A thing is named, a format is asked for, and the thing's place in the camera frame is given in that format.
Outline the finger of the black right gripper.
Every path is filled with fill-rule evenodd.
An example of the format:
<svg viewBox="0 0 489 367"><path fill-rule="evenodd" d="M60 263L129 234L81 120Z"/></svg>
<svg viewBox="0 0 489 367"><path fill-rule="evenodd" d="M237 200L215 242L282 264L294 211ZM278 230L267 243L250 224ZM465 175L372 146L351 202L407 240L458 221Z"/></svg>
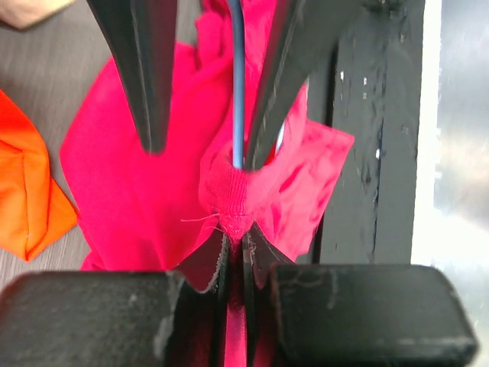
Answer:
<svg viewBox="0 0 489 367"><path fill-rule="evenodd" d="M176 0L88 2L115 60L142 148L165 149L176 43Z"/></svg>
<svg viewBox="0 0 489 367"><path fill-rule="evenodd" d="M288 112L309 75L331 55L341 32L366 1L279 1L268 38L244 168L264 166Z"/></svg>

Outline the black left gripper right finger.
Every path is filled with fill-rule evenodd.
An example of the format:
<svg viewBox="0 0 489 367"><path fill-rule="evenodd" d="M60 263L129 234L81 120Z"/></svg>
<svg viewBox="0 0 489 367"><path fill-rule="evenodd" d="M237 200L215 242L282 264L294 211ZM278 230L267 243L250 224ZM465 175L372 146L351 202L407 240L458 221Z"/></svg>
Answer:
<svg viewBox="0 0 489 367"><path fill-rule="evenodd" d="M257 223L242 242L244 309L246 325L246 365L270 366L277 344L277 317L270 285L275 265L293 262L263 234Z"/></svg>

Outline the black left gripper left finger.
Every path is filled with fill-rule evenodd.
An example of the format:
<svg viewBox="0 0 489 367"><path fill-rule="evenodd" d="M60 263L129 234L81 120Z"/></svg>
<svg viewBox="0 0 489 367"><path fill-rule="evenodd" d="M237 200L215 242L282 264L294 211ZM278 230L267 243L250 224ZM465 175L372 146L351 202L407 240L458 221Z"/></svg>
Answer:
<svg viewBox="0 0 489 367"><path fill-rule="evenodd" d="M185 282L173 313L168 366L223 366L228 285L228 238L214 231L177 265Z"/></svg>

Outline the light blue wire hanger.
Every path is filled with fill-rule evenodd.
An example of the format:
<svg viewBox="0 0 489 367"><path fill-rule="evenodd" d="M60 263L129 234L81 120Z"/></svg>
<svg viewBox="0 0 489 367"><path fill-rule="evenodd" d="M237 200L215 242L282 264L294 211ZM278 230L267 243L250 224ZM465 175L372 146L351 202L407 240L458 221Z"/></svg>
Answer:
<svg viewBox="0 0 489 367"><path fill-rule="evenodd" d="M279 94L285 76L289 29L295 1L279 1L274 9L257 97L254 103L251 132L245 141L245 22L240 1L229 1L233 38L233 137L232 164L240 170L258 171L279 140L289 106Z"/></svg>

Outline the magenta t shirt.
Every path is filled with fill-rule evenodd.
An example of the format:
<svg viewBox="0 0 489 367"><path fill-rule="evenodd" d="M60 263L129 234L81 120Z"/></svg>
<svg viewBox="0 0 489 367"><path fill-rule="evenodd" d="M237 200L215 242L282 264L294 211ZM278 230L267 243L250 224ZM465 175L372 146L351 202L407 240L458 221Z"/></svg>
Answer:
<svg viewBox="0 0 489 367"><path fill-rule="evenodd" d="M113 61L66 135L60 161L91 248L85 270L169 270L212 231L237 248L252 224L290 259L309 250L354 139L310 121L302 88L279 152L255 174L234 169L231 15L224 1L202 6L196 44L176 46L162 154L143 151Z"/></svg>

